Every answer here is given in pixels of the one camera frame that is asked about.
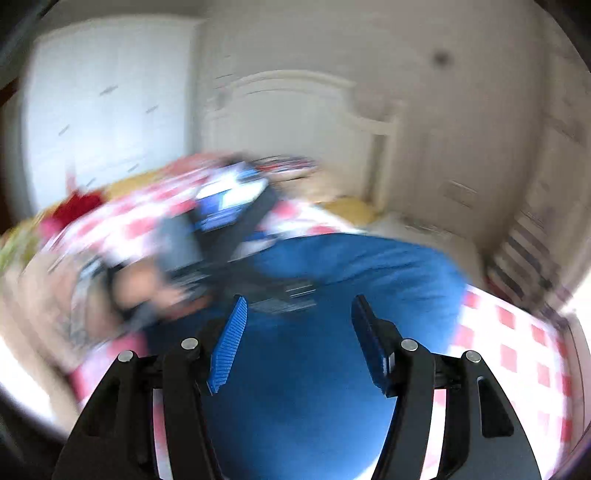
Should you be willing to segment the person's left hand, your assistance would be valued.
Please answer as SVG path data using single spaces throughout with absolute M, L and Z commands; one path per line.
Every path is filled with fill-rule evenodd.
M 211 296 L 191 297 L 185 289 L 169 283 L 150 258 L 131 263 L 116 273 L 113 295 L 123 309 L 147 302 L 160 318 L 167 320 L 183 318 L 211 304 Z

